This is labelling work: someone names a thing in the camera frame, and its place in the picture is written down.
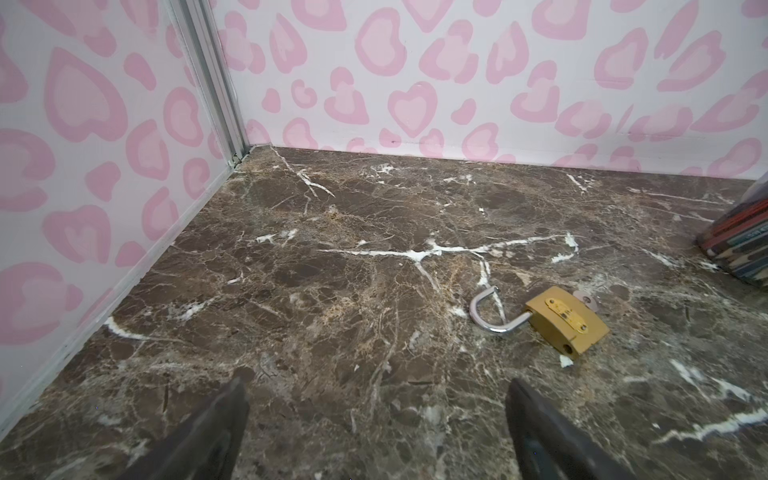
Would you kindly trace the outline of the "brass padlock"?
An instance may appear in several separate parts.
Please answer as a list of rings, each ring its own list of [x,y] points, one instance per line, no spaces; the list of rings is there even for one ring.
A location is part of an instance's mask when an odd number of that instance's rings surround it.
[[[552,286],[525,304],[522,312],[505,324],[491,324],[479,312],[479,304],[499,289],[489,287],[469,303],[469,316],[481,329],[505,335],[529,324],[547,343],[571,360],[578,359],[606,337],[610,329],[581,301],[563,288]]]

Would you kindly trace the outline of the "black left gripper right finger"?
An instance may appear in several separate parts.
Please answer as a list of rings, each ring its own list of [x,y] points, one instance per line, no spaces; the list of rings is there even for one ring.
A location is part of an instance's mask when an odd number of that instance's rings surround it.
[[[509,384],[505,415],[524,479],[635,477],[522,379]]]

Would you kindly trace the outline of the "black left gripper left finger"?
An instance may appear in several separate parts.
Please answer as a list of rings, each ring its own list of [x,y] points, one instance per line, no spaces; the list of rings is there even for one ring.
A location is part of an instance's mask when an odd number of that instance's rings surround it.
[[[243,382],[232,379],[119,477],[230,479],[249,410]]]

